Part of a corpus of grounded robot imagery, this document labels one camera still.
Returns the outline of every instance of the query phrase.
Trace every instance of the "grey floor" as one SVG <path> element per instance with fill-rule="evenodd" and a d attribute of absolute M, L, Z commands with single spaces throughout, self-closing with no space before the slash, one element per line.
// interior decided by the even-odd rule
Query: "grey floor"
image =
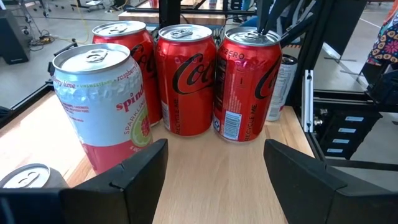
<path fill-rule="evenodd" d="M 92 39 L 91 30 L 95 26 L 108 21 L 117 21 L 119 12 L 111 14 L 104 10 L 93 12 L 72 10 L 69 6 L 72 1 L 56 0 L 50 2 L 52 12 L 49 18 L 44 18 L 41 10 L 34 11 L 38 6 L 28 8 L 40 30 L 46 29 L 52 35 L 63 39 L 76 38 L 79 42 L 89 44 Z M 329 57 L 326 51 L 322 51 L 315 67 L 315 88 L 323 90 L 349 90 L 363 91 L 366 81 L 363 77 L 344 73 L 359 73 L 362 69 L 368 53 L 376 40 L 379 27 L 391 8 L 391 4 L 370 4 L 364 10 L 361 19 L 355 28 L 354 34 L 342 56 L 342 59 L 353 59 L 355 62 L 326 60 Z M 22 13 L 14 11 L 21 26 L 26 26 Z M 234 27 L 228 21 L 227 29 Z M 37 29 L 33 26 L 33 32 L 38 36 Z M 12 107 L 27 95 L 38 89 L 49 78 L 47 73 L 48 62 L 53 59 L 53 53 L 64 48 L 69 42 L 57 39 L 54 43 L 46 45 L 42 50 L 30 53 L 30 61 L 17 65 L 7 65 L 0 58 L 0 105 Z M 284 49 L 285 53 L 298 55 L 297 49 Z M 397 114 L 384 113 L 373 130 L 368 134 L 362 145 L 358 148 L 352 159 L 360 161 L 398 163 L 398 126 L 391 121 L 398 121 Z M 374 171 L 363 169 L 342 169 L 349 174 L 380 185 L 386 189 L 398 191 L 398 173 L 386 171 Z"/>

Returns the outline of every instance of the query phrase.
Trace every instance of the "barcode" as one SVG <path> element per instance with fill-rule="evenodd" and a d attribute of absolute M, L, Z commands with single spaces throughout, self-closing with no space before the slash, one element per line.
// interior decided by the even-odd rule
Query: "barcode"
<path fill-rule="evenodd" d="M 241 114 L 226 111 L 224 121 L 224 137 L 232 140 L 238 140 L 241 120 Z"/>
<path fill-rule="evenodd" d="M 279 108 L 278 107 L 276 107 L 276 108 L 270 108 L 271 110 L 270 110 L 270 112 L 269 112 L 269 116 L 278 116 L 278 113 L 279 113 Z"/>
<path fill-rule="evenodd" d="M 169 106 L 162 101 L 162 114 L 164 126 L 170 131 Z"/>

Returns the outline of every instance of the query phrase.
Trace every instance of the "wooden surface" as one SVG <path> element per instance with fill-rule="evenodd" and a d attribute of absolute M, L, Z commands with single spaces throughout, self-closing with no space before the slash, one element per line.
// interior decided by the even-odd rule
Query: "wooden surface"
<path fill-rule="evenodd" d="M 200 9 L 209 9 L 209 1 L 205 1 L 200 6 Z M 192 0 L 182 0 L 181 5 L 189 5 L 192 4 Z M 138 8 L 151 8 L 149 1 L 140 5 Z M 215 9 L 222 10 L 223 1 L 218 0 Z M 224 15 L 206 15 L 206 14 L 183 14 L 187 21 L 190 24 L 200 24 L 200 25 L 220 25 L 223 26 L 225 24 L 225 16 Z M 119 20 L 121 21 L 141 21 L 148 23 L 159 23 L 159 13 L 142 13 L 142 12 L 122 12 L 119 15 Z M 181 24 L 186 24 L 187 22 L 183 17 L 180 20 Z"/>
<path fill-rule="evenodd" d="M 154 223 L 286 223 L 262 157 L 264 141 L 273 138 L 313 156 L 290 107 L 246 143 L 227 142 L 213 128 L 181 138 L 162 123 L 152 134 L 155 140 L 169 140 L 166 180 Z M 71 187 L 95 175 L 52 92 L 0 130 L 0 149 L 1 177 L 32 162 L 57 169 Z"/>

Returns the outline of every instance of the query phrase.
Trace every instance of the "spindrift can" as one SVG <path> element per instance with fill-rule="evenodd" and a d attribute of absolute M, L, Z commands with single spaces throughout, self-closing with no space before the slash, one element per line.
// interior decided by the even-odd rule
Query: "spindrift can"
<path fill-rule="evenodd" d="M 277 121 L 285 105 L 290 87 L 292 87 L 294 74 L 297 69 L 297 58 L 283 54 L 279 68 L 278 78 L 275 82 L 271 104 L 269 105 L 267 121 Z"/>
<path fill-rule="evenodd" d="M 127 47 L 75 47 L 53 64 L 54 90 L 97 174 L 152 142 L 141 71 Z"/>

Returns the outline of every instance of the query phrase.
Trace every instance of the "patterned clothing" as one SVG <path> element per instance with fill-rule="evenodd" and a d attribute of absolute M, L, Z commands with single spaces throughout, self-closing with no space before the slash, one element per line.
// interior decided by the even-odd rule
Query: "patterned clothing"
<path fill-rule="evenodd" d="M 398 0 L 389 12 L 369 53 L 367 63 L 373 65 L 382 65 L 398 62 Z"/>

